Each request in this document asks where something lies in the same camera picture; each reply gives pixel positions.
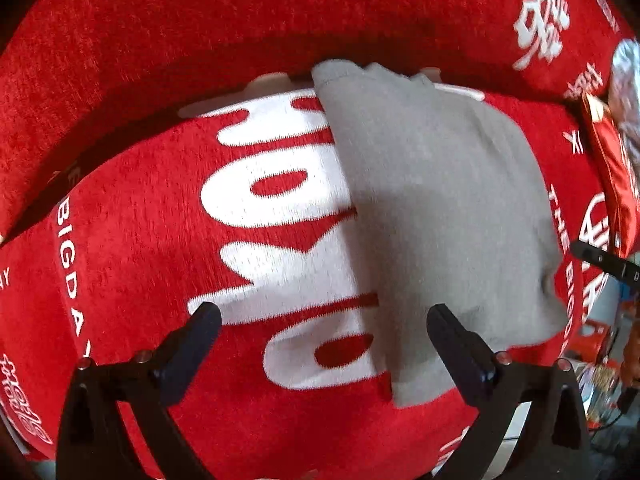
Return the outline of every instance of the red pillow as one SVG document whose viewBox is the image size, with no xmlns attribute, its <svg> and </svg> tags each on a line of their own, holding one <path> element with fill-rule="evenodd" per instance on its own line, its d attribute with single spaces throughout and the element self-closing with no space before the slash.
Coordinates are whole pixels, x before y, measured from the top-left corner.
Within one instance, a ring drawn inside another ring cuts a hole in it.
<svg viewBox="0 0 640 480">
<path fill-rule="evenodd" d="M 603 92 L 608 0 L 38 0 L 0 57 L 0 235 L 97 139 L 269 72 L 345 57 L 524 98 Z"/>
<path fill-rule="evenodd" d="M 604 186 L 609 212 L 609 251 L 626 258 L 632 253 L 640 221 L 636 174 L 609 107 L 585 93 L 582 97 L 582 115 L 586 122 L 591 156 Z"/>
<path fill-rule="evenodd" d="M 63 307 L 69 248 L 40 223 L 0 251 L 0 406 L 25 441 L 55 454 L 68 383 L 78 360 L 76 324 Z M 75 313 L 78 324 L 81 314 Z"/>
<path fill-rule="evenodd" d="M 564 140 L 577 130 L 565 108 L 475 95 L 529 139 L 560 246 L 579 236 L 585 211 L 602 223 L 590 208 L 601 192 L 593 167 Z M 475 415 L 456 392 L 395 409 L 375 290 L 357 271 L 357 221 L 323 121 L 313 91 L 296 91 L 173 126 L 96 167 L 104 155 L 97 148 L 47 189 L 62 190 L 58 204 L 0 248 L 4 261 L 8 251 L 29 254 L 24 237 L 34 230 L 55 240 L 38 247 L 42 260 L 25 262 L 33 279 L 10 307 L 27 305 L 36 323 L 33 309 L 61 301 L 64 329 L 46 322 L 40 330 L 49 338 L 70 331 L 77 355 L 89 351 L 100 364 L 157 345 L 200 295 L 215 295 L 224 327 L 172 415 L 220 478 L 293 479 L 317 469 L 326 480 L 413 480 L 450 456 Z M 580 324 L 583 276 L 566 253 L 556 286 L 570 322 L 546 344 L 512 349 L 518 359 L 550 364 L 558 356 Z M 40 292 L 43 282 L 57 289 Z M 11 327 L 0 338 L 25 362 L 46 340 Z M 68 361 L 33 360 L 26 378 L 30 399 L 47 391 L 50 420 L 63 391 L 46 385 L 68 380 Z"/>
</svg>

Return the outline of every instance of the black clamp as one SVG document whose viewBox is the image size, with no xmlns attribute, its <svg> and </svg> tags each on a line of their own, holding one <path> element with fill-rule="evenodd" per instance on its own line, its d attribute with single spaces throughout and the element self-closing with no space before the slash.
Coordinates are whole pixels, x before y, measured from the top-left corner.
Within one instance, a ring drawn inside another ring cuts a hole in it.
<svg viewBox="0 0 640 480">
<path fill-rule="evenodd" d="M 126 363 L 81 359 L 66 394 L 58 433 L 58 480 L 152 480 L 127 435 L 117 402 L 128 402 L 166 480 L 214 480 L 167 412 L 184 396 L 218 336 L 222 319 L 203 303 L 154 351 Z"/>
<path fill-rule="evenodd" d="M 571 243 L 571 254 L 610 274 L 620 283 L 627 285 L 632 292 L 636 294 L 640 292 L 640 267 L 636 264 L 580 240 L 574 240 Z M 616 401 L 621 414 L 628 413 L 637 395 L 638 390 L 636 388 L 628 387 L 622 389 L 622 393 Z"/>
<path fill-rule="evenodd" d="M 430 308 L 427 332 L 465 402 L 478 418 L 434 480 L 481 480 L 513 414 L 531 402 L 502 480 L 589 480 L 589 435 L 571 363 L 558 359 L 542 367 L 494 354 L 467 331 L 444 304 Z"/>
</svg>

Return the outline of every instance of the white logo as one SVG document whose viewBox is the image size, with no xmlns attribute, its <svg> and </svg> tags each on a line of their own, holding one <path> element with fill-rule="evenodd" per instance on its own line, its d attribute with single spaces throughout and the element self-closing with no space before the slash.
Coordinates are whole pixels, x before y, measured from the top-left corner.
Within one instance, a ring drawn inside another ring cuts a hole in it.
<svg viewBox="0 0 640 480">
<path fill-rule="evenodd" d="M 571 143 L 571 149 L 574 155 L 581 155 L 584 153 L 584 149 L 582 147 L 582 141 L 580 140 L 579 130 L 562 132 L 562 136 Z"/>
<path fill-rule="evenodd" d="M 562 244 L 562 254 L 566 254 L 569 250 L 569 246 L 571 245 L 571 240 L 569 240 L 569 233 L 566 231 L 566 224 L 562 219 L 562 210 L 560 209 L 558 195 L 556 194 L 556 188 L 553 184 L 549 188 L 548 196 L 549 202 L 551 202 L 551 211 L 558 222 L 556 229 L 560 237 L 560 243 Z M 575 286 L 574 263 L 572 261 L 566 266 L 564 275 L 566 277 L 566 314 L 568 321 L 564 327 L 564 341 L 562 342 L 562 350 L 560 353 L 564 352 L 564 349 L 568 345 L 569 334 L 571 333 L 571 328 L 574 325 Z"/>
<path fill-rule="evenodd" d="M 565 99 L 577 99 L 583 92 L 594 93 L 603 84 L 602 74 L 596 70 L 594 64 L 587 63 L 587 69 L 576 78 L 574 84 L 566 84 L 567 90 L 562 95 Z"/>
<path fill-rule="evenodd" d="M 513 64 L 513 68 L 526 69 L 535 53 L 539 59 L 544 58 L 551 63 L 562 52 L 560 31 L 568 27 L 569 12 L 565 0 L 523 0 L 520 16 L 513 28 L 518 33 L 518 46 L 529 50 Z"/>
<path fill-rule="evenodd" d="M 9 399 L 9 405 L 24 426 L 24 429 L 39 437 L 46 444 L 53 444 L 52 439 L 42 427 L 42 420 L 31 410 L 29 399 L 27 399 L 26 394 L 20 387 L 18 377 L 15 375 L 15 365 L 9 361 L 6 354 L 2 356 L 0 365 L 0 371 L 4 375 L 4 380 L 2 381 L 4 394 Z"/>
<path fill-rule="evenodd" d="M 591 199 L 591 202 L 589 202 L 589 205 L 587 206 L 587 211 L 584 213 L 579 238 L 583 242 L 587 242 L 588 244 L 606 251 L 609 246 L 609 216 L 605 216 L 602 220 L 596 223 L 594 223 L 593 218 L 591 217 L 595 207 L 604 201 L 604 193 L 598 193 Z M 589 267 L 590 264 L 582 262 L 582 275 L 584 275 L 585 271 L 589 269 Z M 589 313 L 593 308 L 593 304 L 600 295 L 600 291 L 607 283 L 608 276 L 608 274 L 601 272 L 589 283 L 584 285 L 584 289 L 582 291 L 583 322 L 589 316 Z"/>
<path fill-rule="evenodd" d="M 289 92 L 269 96 L 204 116 L 236 109 L 249 112 L 241 123 L 219 131 L 218 140 L 227 146 L 248 146 L 321 130 L 326 125 L 323 114 L 292 106 L 292 100 L 300 95 Z M 304 94 L 313 95 L 312 90 Z M 256 182 L 294 171 L 305 175 L 294 189 L 267 196 L 254 193 Z M 200 199 L 212 218 L 245 228 L 294 225 L 352 207 L 332 144 L 274 149 L 230 162 L 207 179 Z M 219 258 L 249 283 L 191 298 L 187 308 L 192 314 L 201 302 L 212 301 L 220 307 L 225 325 L 285 316 L 374 291 L 354 216 L 339 221 L 306 251 L 235 241 L 220 248 Z M 266 377 L 289 390 L 313 390 L 384 373 L 377 310 L 371 305 L 323 312 L 281 330 L 264 348 Z M 329 341 L 360 335 L 372 336 L 372 343 L 356 360 L 336 368 L 318 364 L 317 348 Z"/>
</svg>

